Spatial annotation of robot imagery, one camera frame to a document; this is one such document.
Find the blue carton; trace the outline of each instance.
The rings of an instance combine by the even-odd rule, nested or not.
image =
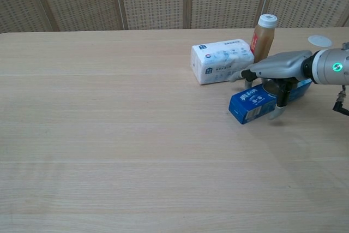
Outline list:
[[[289,101],[303,96],[310,84],[310,79],[299,82],[297,87],[291,91]],[[263,84],[259,84],[233,95],[230,99],[229,111],[241,124],[246,124],[272,112],[275,106],[276,96],[266,92]]]

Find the wooden table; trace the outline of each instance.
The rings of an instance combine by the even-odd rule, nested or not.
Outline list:
[[[277,29],[271,54],[349,28]],[[348,232],[349,118],[312,85],[279,120],[228,112],[194,44],[252,29],[0,35],[0,232]]]

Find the brown bottle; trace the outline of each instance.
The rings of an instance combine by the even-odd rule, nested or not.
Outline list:
[[[255,56],[255,63],[265,59],[274,40],[274,31],[278,18],[271,14],[263,14],[258,20],[251,41],[251,51]]]

